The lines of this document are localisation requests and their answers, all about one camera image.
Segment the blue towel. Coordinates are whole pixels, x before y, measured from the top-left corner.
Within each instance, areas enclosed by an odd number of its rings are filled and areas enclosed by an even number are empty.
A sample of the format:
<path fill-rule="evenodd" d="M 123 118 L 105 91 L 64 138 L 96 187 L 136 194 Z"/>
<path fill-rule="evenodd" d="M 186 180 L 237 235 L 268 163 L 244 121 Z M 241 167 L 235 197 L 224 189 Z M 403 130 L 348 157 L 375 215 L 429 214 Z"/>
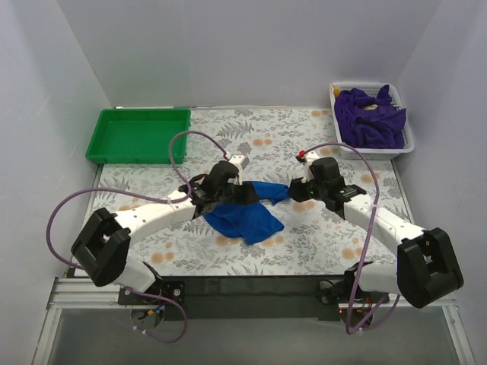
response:
<path fill-rule="evenodd" d="M 247 245 L 261 243 L 284 230 L 285 225 L 262 203 L 268 200 L 273 205 L 289 199 L 288 187 L 281 183 L 251 181 L 257 203 L 252 205 L 226 204 L 205 214 L 206 222 L 227 238 L 243 238 Z"/>

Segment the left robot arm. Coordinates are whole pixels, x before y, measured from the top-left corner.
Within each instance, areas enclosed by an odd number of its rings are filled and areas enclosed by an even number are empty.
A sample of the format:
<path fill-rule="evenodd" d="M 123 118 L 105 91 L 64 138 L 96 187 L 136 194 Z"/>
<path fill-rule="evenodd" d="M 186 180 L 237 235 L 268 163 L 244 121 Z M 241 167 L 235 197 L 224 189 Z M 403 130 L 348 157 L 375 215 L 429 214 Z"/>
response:
<path fill-rule="evenodd" d="M 252 205 L 259 196 L 252 183 L 243 181 L 249 159 L 243 155 L 222 160 L 208 175 L 193 177 L 166 197 L 126 211 L 96 210 L 72 245 L 72 254 L 95 286 L 117 284 L 146 292 L 160 275 L 148 263 L 129 258 L 129 249 L 147 236 L 174 224 L 213 212 L 222 205 Z"/>

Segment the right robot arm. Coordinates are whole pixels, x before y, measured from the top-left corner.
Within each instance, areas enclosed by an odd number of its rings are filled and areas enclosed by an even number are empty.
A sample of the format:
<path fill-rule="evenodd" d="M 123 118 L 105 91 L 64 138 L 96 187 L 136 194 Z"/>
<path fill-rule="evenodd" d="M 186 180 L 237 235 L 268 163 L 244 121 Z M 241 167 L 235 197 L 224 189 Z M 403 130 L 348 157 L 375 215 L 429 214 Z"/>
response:
<path fill-rule="evenodd" d="M 343 283 L 346 293 L 353 298 L 396 294 L 421 309 L 464 285 L 452 242 L 444 230 L 426 230 L 378 207 L 365 190 L 345 183 L 332 157 L 303 154 L 297 159 L 304 165 L 304 175 L 291 181 L 291 199 L 324 203 L 343 220 L 370 230 L 372 237 L 396 257 L 393 265 L 364 262 L 347 269 Z"/>

